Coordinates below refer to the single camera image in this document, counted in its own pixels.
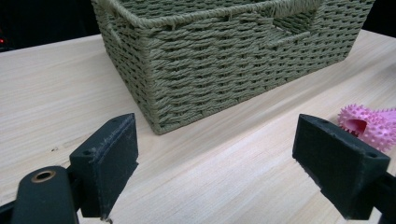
wooden table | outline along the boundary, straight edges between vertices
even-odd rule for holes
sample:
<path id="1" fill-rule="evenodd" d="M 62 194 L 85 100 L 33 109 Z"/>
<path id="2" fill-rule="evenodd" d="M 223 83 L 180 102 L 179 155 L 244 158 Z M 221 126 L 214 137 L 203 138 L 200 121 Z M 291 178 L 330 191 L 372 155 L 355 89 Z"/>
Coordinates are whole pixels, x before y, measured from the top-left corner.
<path id="1" fill-rule="evenodd" d="M 25 175 L 67 167 L 107 120 L 133 112 L 140 165 L 110 214 L 115 224 L 345 223 L 291 157 L 298 115 L 335 122 L 345 105 L 387 108 L 395 96 L 396 39 L 361 31 L 343 62 L 158 136 L 101 36 L 1 53 L 0 204 Z M 387 154 L 396 174 L 396 148 Z"/>

screw hole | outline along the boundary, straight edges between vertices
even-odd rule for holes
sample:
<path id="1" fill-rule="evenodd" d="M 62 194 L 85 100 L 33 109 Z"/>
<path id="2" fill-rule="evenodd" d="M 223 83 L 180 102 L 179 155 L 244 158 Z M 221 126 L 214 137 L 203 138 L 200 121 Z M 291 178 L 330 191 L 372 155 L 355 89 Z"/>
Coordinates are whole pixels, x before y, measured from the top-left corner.
<path id="1" fill-rule="evenodd" d="M 40 172 L 40 173 L 36 174 L 35 176 L 33 176 L 32 182 L 33 183 L 42 183 L 42 182 L 45 182 L 45 181 L 53 178 L 55 175 L 56 175 L 55 171 L 51 171 L 51 170 L 43 171 L 43 172 Z"/>
<path id="2" fill-rule="evenodd" d="M 376 158 L 377 157 L 377 155 L 374 152 L 367 153 L 367 156 L 369 156 L 371 158 Z"/>

dark background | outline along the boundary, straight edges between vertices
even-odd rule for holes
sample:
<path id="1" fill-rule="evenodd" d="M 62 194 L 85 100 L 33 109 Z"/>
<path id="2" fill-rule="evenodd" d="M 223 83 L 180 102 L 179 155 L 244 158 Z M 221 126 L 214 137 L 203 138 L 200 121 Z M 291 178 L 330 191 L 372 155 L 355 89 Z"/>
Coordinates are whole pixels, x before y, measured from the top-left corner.
<path id="1" fill-rule="evenodd" d="M 396 37 L 396 0 L 376 0 L 363 29 Z M 90 0 L 0 0 L 0 52 L 97 34 Z"/>

woven basket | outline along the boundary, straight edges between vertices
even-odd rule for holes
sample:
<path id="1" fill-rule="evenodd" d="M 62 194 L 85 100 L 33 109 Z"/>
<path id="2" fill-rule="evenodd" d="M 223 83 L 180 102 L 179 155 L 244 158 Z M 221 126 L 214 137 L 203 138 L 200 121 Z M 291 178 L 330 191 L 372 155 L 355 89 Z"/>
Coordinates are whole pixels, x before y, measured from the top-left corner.
<path id="1" fill-rule="evenodd" d="M 374 0 L 92 0 L 157 134 L 345 59 Z"/>

basket rim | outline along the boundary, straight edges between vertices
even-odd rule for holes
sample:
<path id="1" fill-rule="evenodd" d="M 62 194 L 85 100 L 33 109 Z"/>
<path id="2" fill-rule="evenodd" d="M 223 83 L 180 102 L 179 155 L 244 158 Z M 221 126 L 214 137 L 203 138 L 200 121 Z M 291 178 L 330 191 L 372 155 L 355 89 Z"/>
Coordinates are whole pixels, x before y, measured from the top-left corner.
<path id="1" fill-rule="evenodd" d="M 205 20 L 218 17 L 232 17 L 235 14 L 246 12 L 261 11 L 271 8 L 272 17 L 284 17 L 303 12 L 305 10 L 313 10 L 318 8 L 326 0 L 267 0 L 260 3 L 244 4 L 233 7 L 219 7 L 208 10 L 201 10 L 191 13 L 183 13 L 180 15 L 164 16 L 158 18 L 142 18 L 136 16 L 130 10 L 125 8 L 120 0 L 92 0 L 96 4 L 104 8 L 107 13 L 112 15 L 120 14 L 125 20 L 132 25 L 141 28 L 158 28 L 163 26 L 172 26 L 181 23 Z"/>

